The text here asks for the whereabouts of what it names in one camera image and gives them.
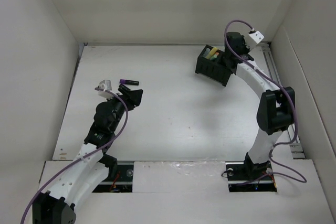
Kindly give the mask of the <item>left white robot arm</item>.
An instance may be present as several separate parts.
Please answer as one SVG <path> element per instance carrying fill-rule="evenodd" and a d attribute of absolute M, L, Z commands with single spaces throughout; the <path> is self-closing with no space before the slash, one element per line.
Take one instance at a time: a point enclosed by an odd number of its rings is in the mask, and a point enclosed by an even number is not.
<path fill-rule="evenodd" d="M 131 90 L 121 84 L 118 93 L 99 85 L 95 88 L 106 100 L 96 106 L 88 135 L 76 158 L 36 193 L 30 203 L 33 223 L 75 223 L 77 212 L 94 189 L 104 180 L 112 180 L 118 162 L 107 154 L 122 119 L 141 104 L 143 90 Z"/>

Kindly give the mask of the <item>blue pastel highlighter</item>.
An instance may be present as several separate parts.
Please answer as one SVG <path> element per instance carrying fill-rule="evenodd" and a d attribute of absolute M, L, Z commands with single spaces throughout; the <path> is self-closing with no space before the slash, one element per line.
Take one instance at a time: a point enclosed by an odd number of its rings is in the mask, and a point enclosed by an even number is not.
<path fill-rule="evenodd" d="M 204 52 L 204 57 L 206 57 L 206 56 L 208 55 L 209 52 L 210 52 L 210 49 L 207 48 L 207 49 L 205 50 L 205 52 Z"/>

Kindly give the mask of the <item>yellow pastel highlighter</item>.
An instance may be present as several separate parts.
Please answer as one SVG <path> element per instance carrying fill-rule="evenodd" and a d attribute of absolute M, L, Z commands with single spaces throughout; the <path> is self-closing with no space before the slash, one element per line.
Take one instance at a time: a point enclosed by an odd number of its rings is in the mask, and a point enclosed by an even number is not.
<path fill-rule="evenodd" d="M 206 55 L 206 59 L 210 59 L 216 52 L 217 52 L 218 48 L 217 47 L 213 47 L 210 52 Z"/>

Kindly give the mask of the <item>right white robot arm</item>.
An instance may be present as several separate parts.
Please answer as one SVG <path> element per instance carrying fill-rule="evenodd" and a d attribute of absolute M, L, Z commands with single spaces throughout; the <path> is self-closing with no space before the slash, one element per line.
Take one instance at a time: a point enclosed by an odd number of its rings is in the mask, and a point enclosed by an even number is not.
<path fill-rule="evenodd" d="M 294 123 L 292 106 L 295 104 L 295 92 L 291 87 L 278 87 L 260 70 L 249 52 L 243 35 L 238 32 L 225 34 L 222 62 L 259 98 L 256 115 L 259 130 L 242 167 L 244 179 L 254 180 L 266 173 L 276 142 L 283 131 Z"/>

